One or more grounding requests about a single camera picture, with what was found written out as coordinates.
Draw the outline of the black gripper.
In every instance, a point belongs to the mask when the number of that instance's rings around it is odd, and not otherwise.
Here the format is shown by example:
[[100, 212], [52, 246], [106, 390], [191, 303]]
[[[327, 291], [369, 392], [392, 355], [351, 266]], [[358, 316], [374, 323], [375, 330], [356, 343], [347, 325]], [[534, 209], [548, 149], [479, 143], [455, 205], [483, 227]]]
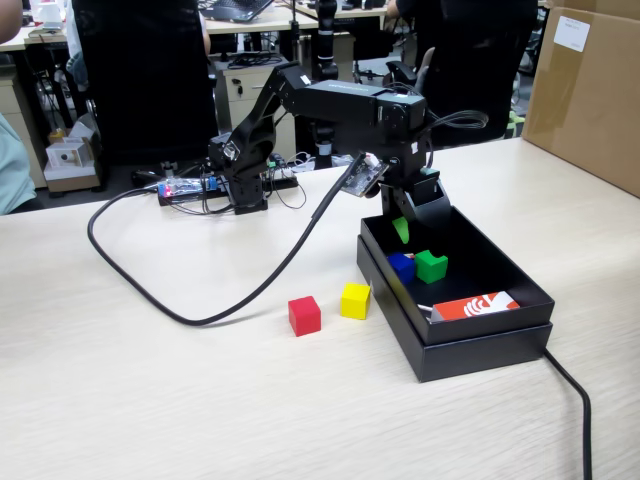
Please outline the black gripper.
[[432, 170], [429, 133], [396, 145], [384, 162], [388, 169], [379, 180], [383, 215], [404, 245], [410, 233], [442, 233], [449, 225], [451, 204], [439, 173]]

